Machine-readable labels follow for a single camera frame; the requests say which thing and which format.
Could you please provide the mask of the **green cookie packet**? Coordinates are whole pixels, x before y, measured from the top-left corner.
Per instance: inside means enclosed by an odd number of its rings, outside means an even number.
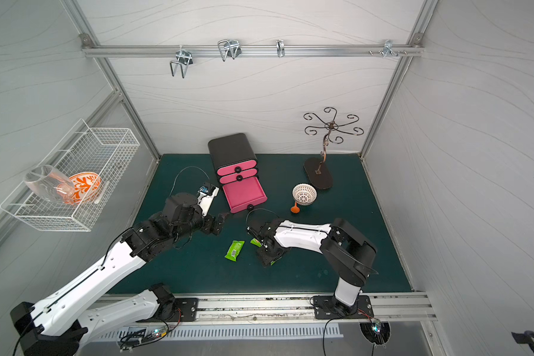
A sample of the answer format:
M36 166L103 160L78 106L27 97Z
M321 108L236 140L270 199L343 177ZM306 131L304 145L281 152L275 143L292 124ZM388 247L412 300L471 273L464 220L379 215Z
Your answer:
M257 247L261 247L262 246L262 243L259 240L255 239L255 238L251 240L251 244L254 245L254 246L257 246Z
M232 262L236 262L240 252L243 249L244 244L244 241L234 240L225 255L225 259Z

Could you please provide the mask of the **pink bottom drawer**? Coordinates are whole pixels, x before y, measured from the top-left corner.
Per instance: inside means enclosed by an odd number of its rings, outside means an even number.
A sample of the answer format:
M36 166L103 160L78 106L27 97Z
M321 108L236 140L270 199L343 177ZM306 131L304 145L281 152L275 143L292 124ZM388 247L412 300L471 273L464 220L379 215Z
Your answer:
M232 214L247 210L249 206L258 206L268 200L257 177L226 184L223 191Z

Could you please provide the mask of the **pink drawer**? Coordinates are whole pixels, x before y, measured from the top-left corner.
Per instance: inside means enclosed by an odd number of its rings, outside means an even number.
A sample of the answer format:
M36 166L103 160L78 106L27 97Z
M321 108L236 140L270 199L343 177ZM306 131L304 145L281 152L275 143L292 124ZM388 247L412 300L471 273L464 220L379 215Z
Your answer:
M241 172L235 172L232 174L228 174L225 176L221 176L219 182L222 185L230 184L232 182L240 182L244 179L248 179L250 177L254 177L258 174L257 169L248 169Z
M221 177L228 176L230 174L238 174L242 171L253 169L256 165L256 160L246 160L240 163L223 166L217 170L217 174Z
M257 177L226 184L223 191L232 214L247 210L249 206L258 206L268 200Z

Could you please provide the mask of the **pink top drawer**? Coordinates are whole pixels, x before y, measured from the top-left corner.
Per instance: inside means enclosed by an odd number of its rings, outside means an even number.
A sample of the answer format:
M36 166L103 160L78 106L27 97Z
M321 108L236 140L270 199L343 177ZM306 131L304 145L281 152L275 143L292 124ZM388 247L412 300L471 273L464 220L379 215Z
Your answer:
M217 170L217 174L221 177L228 176L230 174L238 174L242 171L253 169L256 165L256 160L246 160L240 163L223 166Z

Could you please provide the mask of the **black pink drawer cabinet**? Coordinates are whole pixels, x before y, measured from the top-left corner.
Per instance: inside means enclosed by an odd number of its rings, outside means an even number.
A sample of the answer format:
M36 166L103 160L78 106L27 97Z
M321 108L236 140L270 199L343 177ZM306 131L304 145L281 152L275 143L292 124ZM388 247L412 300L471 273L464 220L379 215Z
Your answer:
M208 142L208 148L218 182L221 176L217 174L217 170L223 166L240 163L246 160L256 160L257 165L254 169L258 170L258 159L244 133L236 133L212 139ZM252 210L255 207L249 206L247 210Z

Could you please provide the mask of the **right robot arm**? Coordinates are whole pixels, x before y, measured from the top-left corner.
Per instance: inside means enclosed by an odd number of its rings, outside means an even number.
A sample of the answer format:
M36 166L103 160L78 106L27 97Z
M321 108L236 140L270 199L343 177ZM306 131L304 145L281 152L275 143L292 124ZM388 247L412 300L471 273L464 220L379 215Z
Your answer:
M313 304L332 313L333 317L356 314L361 289L371 275L378 273L373 268L377 256L375 245L341 218L322 225L283 219L267 223L253 221L246 231L259 241L257 255L264 266L279 261L291 249L323 255L338 275L338 284L329 301Z

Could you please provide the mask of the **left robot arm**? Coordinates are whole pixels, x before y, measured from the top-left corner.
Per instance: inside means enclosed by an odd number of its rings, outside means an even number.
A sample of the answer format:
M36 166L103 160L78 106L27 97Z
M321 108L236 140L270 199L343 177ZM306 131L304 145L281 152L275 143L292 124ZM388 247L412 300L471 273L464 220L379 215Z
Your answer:
M164 209L127 228L103 258L52 295L35 303L22 302L10 312L19 334L14 349L24 355L75 355L89 341L126 323L181 314L169 288L157 283L133 298L95 309L105 292L183 238L197 231L219 234L223 217L209 209L215 192L168 197Z

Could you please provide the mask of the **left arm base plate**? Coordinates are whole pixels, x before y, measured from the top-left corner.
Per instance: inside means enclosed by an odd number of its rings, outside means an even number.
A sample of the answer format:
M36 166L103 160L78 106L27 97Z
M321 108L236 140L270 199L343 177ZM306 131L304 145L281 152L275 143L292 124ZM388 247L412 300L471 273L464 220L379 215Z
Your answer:
M165 302L159 306L151 317L138 320L138 323L156 323L158 321L182 323L194 322L197 319L198 298L176 298L174 302Z

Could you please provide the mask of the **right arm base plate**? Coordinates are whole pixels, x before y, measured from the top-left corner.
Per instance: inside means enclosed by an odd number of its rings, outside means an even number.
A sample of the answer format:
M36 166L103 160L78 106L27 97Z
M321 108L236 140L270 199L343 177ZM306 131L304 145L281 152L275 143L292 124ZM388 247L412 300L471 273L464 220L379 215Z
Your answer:
M309 303L317 320L374 318L372 304L367 295L359 295L353 306L347 306L330 295L315 295L309 299Z

